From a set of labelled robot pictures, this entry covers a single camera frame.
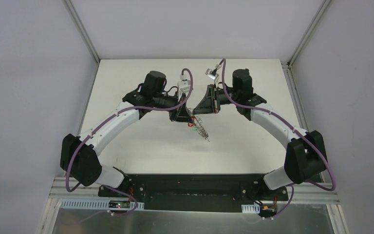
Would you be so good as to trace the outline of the silver key with red tag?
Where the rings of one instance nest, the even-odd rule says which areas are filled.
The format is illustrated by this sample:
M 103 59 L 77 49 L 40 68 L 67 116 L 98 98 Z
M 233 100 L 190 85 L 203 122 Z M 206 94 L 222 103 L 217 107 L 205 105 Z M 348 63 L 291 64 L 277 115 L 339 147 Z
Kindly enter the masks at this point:
M 194 120 L 195 120 L 195 117 L 192 117 L 191 121 L 187 123 L 188 127 L 193 127 L 195 125 Z

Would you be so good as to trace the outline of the metal disc keyring with rings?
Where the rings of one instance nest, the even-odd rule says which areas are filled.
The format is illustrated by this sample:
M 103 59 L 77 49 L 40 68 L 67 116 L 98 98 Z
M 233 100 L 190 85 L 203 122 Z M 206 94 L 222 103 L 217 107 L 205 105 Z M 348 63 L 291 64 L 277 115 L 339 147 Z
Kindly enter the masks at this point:
M 195 115 L 193 115 L 192 111 L 193 109 L 192 108 L 189 108 L 189 111 L 191 113 L 191 116 L 192 117 L 195 117 L 195 120 L 194 120 L 194 127 L 197 128 L 197 133 L 202 137 L 204 138 L 206 141 L 210 142 L 209 140 L 209 135 L 207 133 L 207 131 L 205 130 L 204 126 L 202 125 L 202 120 L 199 118 L 199 117 L 196 117 Z

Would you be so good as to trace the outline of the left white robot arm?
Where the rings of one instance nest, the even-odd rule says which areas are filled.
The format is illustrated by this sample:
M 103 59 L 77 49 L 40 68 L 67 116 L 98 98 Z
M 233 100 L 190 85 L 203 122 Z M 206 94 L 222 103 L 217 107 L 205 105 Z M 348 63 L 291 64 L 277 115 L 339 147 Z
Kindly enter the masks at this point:
M 193 90 L 193 75 L 187 68 L 182 69 L 174 95 L 165 91 L 166 75 L 158 71 L 147 73 L 144 82 L 127 93 L 122 101 L 96 126 L 75 136 L 68 134 L 61 146 L 60 167 L 66 173 L 66 189 L 73 177 L 79 185 L 99 184 L 109 186 L 117 197 L 124 197 L 129 191 L 125 174 L 113 167 L 100 163 L 99 156 L 106 146 L 123 130 L 139 121 L 151 111 L 168 112 L 173 122 L 192 122 L 186 108 Z

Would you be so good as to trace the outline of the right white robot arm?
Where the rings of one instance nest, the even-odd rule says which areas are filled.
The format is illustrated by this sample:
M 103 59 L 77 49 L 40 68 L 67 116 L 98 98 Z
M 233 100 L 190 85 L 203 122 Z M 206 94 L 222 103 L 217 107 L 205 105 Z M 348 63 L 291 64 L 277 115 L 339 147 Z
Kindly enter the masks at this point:
M 193 109 L 193 114 L 216 114 L 221 106 L 233 104 L 241 116 L 264 128 L 286 150 L 284 165 L 258 181 L 260 198 L 268 200 L 278 188 L 304 183 L 328 168 L 324 140 L 318 131 L 295 127 L 277 114 L 264 98 L 254 93 L 248 69 L 233 72 L 231 87 L 218 81 L 218 70 L 219 67 L 206 70 L 214 84 L 207 86 L 206 94 Z

